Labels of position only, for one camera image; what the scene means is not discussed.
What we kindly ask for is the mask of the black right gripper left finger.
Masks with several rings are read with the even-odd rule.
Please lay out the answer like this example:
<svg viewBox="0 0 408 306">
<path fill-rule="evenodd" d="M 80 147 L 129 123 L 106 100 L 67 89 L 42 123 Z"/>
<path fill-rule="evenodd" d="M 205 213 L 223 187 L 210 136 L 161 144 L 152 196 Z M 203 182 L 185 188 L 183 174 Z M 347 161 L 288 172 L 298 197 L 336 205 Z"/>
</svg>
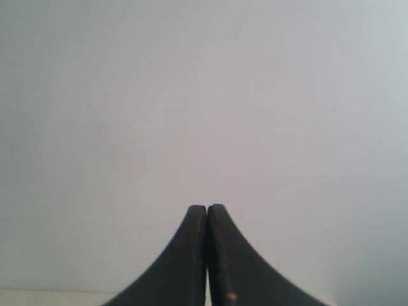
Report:
<svg viewBox="0 0 408 306">
<path fill-rule="evenodd" d="M 204 305 L 207 210 L 187 209 L 169 244 L 149 268 L 106 305 Z"/>
</svg>

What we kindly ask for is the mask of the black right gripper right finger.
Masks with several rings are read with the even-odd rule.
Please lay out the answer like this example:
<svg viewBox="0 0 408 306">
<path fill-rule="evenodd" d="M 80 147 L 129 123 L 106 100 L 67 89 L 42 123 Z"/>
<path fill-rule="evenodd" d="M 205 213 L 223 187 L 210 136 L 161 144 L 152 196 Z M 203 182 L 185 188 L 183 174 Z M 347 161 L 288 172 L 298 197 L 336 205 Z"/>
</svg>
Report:
<svg viewBox="0 0 408 306">
<path fill-rule="evenodd" d="M 208 208 L 212 305 L 325 305 L 272 268 L 250 245 L 224 205 Z"/>
</svg>

